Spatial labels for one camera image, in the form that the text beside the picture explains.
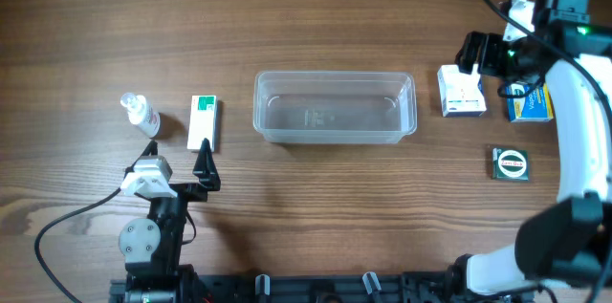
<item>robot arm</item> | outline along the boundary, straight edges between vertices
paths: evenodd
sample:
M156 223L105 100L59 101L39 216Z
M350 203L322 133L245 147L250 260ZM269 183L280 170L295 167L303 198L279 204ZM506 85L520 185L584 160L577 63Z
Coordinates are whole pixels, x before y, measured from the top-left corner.
M125 303L207 302L208 289L191 265L179 265L189 202L205 202L221 181L212 160L210 143L202 141L193 167L197 183L170 184L172 170L157 155L152 141L132 166L125 169L121 188L150 202L146 218L128 223L120 234L127 279L116 301Z
M573 56L605 93L612 92L612 30L586 24L587 1L513 0L509 15ZM471 73L478 56L484 75L526 83L545 78L557 118L558 204L524 223L513 245L469 257L462 267L465 292L499 294L543 281L548 286L592 285L610 249L612 143L602 101L573 65L524 36L512 25L503 37L473 32L456 63Z

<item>wooden table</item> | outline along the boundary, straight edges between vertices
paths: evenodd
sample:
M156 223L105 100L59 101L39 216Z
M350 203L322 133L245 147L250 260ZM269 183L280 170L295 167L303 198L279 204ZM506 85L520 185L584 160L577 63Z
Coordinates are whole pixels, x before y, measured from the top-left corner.
M610 25L609 0L591 12ZM201 274L443 270L510 244L555 201L555 124L509 124L493 78L483 117L444 119L435 76L466 33L503 27L481 0L0 0L0 301L66 301L33 239L114 190L147 145L119 105L127 91L170 120L174 182L193 179L190 97L223 101L222 190L190 205L198 237L182 256ZM272 69L408 71L418 129L388 146L265 142L252 93ZM528 184L491 179L498 144L529 152ZM105 302L125 275L119 232L146 211L119 196L52 229L43 254L77 297Z

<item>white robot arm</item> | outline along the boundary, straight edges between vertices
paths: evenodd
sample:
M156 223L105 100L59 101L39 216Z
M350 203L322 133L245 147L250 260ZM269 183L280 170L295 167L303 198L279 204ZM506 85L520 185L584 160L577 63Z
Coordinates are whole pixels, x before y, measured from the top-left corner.
M608 95L612 32L588 25L587 1L512 0L508 15L523 30L535 29L536 36L572 56ZM476 295L499 295L538 284L588 286L601 276L603 284L608 281L601 274L610 250L607 227L612 202L607 98L601 100L575 65L525 35L512 24L503 37L473 32L456 58L464 73L470 72L478 56L481 74L527 83L545 80L556 111L561 164L557 205L521 226L514 244L465 256L463 264L457 264L465 271L463 290Z

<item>transparent storage bin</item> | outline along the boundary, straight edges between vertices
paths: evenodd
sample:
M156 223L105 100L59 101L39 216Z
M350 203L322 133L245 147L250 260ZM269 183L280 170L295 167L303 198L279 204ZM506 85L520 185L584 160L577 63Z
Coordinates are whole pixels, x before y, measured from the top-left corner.
M417 128L414 79L408 73L261 72L252 121L266 141L397 143Z

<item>small clear bottle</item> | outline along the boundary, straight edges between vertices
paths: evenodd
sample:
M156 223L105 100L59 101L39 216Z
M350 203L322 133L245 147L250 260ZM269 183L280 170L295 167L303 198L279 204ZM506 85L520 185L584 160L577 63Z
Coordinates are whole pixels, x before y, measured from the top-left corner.
M151 107L146 97L125 93L120 100L127 110L132 125L138 127L148 138L154 138L160 132L160 114Z

